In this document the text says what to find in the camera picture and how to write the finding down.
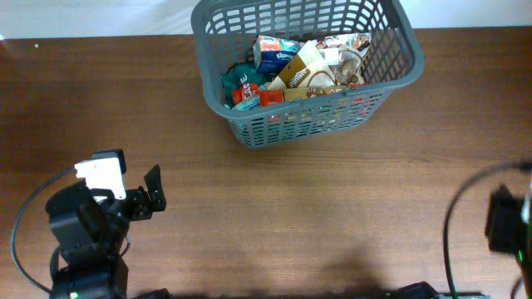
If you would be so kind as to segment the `mint toilet wipes pack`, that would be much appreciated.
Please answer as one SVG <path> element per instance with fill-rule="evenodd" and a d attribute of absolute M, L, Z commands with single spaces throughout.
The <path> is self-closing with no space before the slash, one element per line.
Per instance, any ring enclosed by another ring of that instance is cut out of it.
<path fill-rule="evenodd" d="M 261 106 L 260 98 L 259 96 L 252 96 L 249 97 L 246 100 L 242 100 L 238 104 L 236 104 L 232 110 L 238 110 L 238 111 L 246 111 L 246 110 L 253 110 L 255 108 L 258 108 Z"/>

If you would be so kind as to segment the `green Nescafe coffee bag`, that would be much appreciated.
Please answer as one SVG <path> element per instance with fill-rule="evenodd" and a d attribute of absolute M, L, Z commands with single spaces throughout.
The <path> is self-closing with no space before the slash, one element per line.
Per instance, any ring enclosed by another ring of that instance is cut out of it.
<path fill-rule="evenodd" d="M 227 106 L 233 108 L 240 100 L 234 101 L 233 91 L 238 91 L 245 84 L 255 84 L 261 86 L 270 82 L 274 75 L 269 73 L 259 73 L 256 71 L 253 62 L 243 62 L 234 64 L 229 70 L 220 75 L 224 87 L 224 98 Z"/>

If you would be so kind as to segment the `orange San Remo spaghetti pack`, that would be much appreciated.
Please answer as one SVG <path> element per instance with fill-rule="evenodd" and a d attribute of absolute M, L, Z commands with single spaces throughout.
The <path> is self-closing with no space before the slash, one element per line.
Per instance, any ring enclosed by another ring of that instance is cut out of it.
<path fill-rule="evenodd" d="M 259 90 L 259 100 L 261 106 L 281 104 L 295 100 L 306 100 L 317 96 L 326 96 L 345 90 L 354 90 L 363 84 L 351 83 L 347 86 L 329 86 L 329 87 L 302 87 L 286 90 Z"/>

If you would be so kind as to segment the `blue Kleenex tissue multipack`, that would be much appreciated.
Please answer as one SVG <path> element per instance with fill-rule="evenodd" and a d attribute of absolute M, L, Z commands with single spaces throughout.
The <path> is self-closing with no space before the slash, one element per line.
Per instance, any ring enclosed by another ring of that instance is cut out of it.
<path fill-rule="evenodd" d="M 259 35 L 253 45 L 256 71 L 278 74 L 302 46 L 302 42 Z"/>

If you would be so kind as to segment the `beige snack pouch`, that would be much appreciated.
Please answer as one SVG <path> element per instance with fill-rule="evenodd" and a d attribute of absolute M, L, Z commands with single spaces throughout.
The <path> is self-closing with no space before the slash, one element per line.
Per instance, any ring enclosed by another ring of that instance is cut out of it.
<path fill-rule="evenodd" d="M 280 71 L 266 87 L 267 90 L 287 90 L 303 87 L 335 86 L 337 80 L 332 70 L 316 48 L 308 41 L 298 54 Z"/>
<path fill-rule="evenodd" d="M 331 69 L 338 85 L 360 86 L 362 61 L 371 46 L 372 35 L 366 33 L 338 34 L 316 40 L 315 46 Z"/>

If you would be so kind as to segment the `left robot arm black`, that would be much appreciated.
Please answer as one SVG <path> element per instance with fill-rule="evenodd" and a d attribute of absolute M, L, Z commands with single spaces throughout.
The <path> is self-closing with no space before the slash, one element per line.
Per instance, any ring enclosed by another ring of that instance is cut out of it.
<path fill-rule="evenodd" d="M 97 151 L 74 166 L 77 183 L 54 194 L 45 210 L 59 246 L 51 260 L 52 298 L 125 298 L 134 221 L 166 208 L 161 169 L 154 165 L 145 185 L 127 189 L 122 149 Z"/>

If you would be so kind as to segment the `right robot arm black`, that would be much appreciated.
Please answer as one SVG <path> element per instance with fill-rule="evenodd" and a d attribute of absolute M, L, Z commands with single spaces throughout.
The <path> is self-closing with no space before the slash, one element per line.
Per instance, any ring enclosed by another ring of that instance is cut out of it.
<path fill-rule="evenodd" d="M 531 298 L 531 189 L 513 195 L 502 184 L 490 195 L 485 236 L 492 252 L 512 255 L 521 271 L 521 284 Z"/>

